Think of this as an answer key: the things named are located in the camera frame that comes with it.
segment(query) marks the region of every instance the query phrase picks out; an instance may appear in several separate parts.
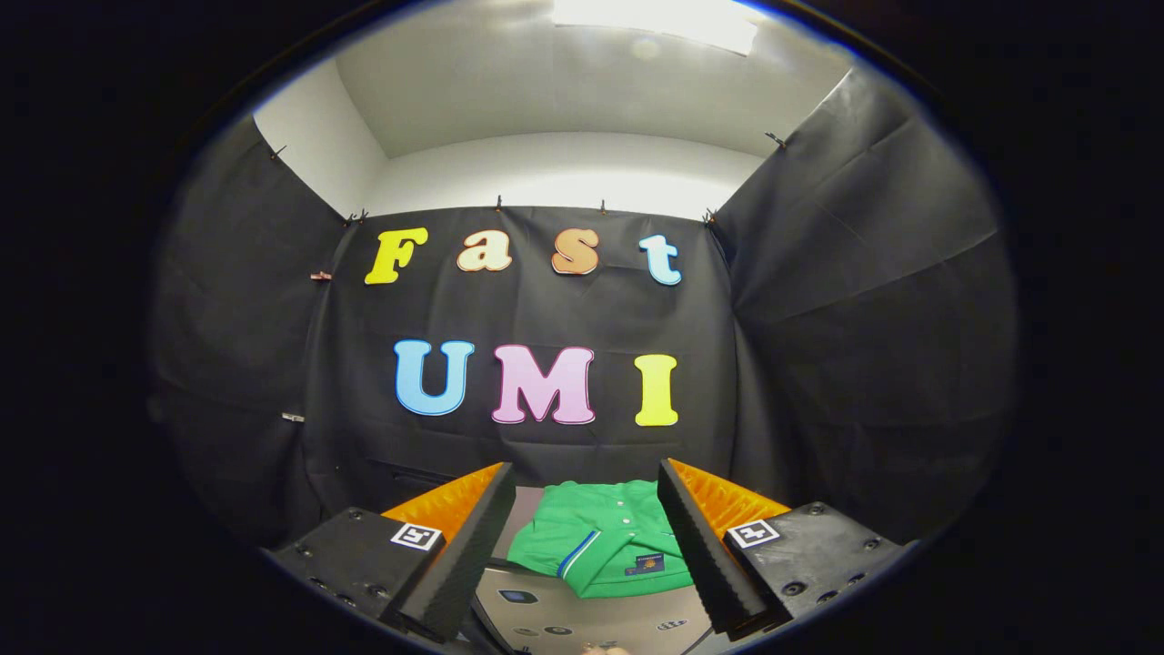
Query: ceiling light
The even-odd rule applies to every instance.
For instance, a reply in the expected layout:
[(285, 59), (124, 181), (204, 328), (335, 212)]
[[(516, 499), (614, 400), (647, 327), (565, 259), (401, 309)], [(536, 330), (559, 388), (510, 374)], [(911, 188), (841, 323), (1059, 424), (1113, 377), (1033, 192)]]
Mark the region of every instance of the ceiling light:
[(641, 29), (747, 56), (754, 9), (730, 0), (554, 0), (554, 24)]

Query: light blue letter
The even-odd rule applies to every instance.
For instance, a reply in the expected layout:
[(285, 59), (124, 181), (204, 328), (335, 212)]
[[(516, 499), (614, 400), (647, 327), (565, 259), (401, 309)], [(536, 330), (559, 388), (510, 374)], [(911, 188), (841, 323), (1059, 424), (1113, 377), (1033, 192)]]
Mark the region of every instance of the light blue letter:
[(461, 407), (464, 401), (466, 364), (473, 355), (469, 342), (445, 342), (440, 353), (448, 359), (448, 372), (445, 379), (445, 393), (431, 397), (425, 393), (421, 380), (425, 372), (425, 356), (433, 348), (428, 342), (404, 340), (397, 342), (396, 351), (396, 398), (410, 412), (424, 417), (440, 417)]
[(683, 275), (677, 270), (670, 269), (670, 259), (668, 258), (677, 256), (679, 248), (668, 244), (667, 237), (662, 234), (643, 238), (639, 241), (639, 247), (647, 251), (647, 268), (656, 282), (660, 284), (679, 284)]

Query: ceiling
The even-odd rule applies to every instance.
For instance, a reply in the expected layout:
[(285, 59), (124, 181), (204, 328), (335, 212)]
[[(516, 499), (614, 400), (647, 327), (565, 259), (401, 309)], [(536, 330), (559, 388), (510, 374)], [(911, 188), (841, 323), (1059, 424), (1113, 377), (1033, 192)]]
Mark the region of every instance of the ceiling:
[(645, 31), (555, 27), (553, 0), (453, 0), (370, 30), (336, 57), (384, 154), (539, 131), (683, 138), (767, 156), (852, 55), (758, 15), (744, 57)]

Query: green polo shirt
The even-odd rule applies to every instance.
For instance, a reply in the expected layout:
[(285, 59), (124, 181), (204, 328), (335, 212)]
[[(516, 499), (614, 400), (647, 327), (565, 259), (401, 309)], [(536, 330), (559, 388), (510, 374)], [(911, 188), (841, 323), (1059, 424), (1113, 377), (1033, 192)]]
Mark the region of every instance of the green polo shirt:
[(566, 581), (580, 598), (623, 598), (691, 584), (658, 483), (546, 487), (509, 561)]

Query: pink letter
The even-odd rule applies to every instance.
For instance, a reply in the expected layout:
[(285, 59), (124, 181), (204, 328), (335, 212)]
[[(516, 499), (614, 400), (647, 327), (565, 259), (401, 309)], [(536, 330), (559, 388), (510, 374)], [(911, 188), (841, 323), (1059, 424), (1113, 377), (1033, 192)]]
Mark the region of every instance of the pink letter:
[(535, 421), (540, 422), (546, 418), (554, 397), (558, 397), (554, 421), (566, 425), (594, 421), (587, 389), (587, 370), (594, 362), (594, 351), (562, 349), (549, 369), (549, 376), (541, 375), (538, 363), (533, 361), (533, 354), (525, 347), (497, 347), (494, 355), (502, 362), (502, 403), (501, 407), (494, 411), (494, 421), (498, 423), (525, 421), (525, 412), (518, 407), (519, 393), (525, 396), (525, 404)]

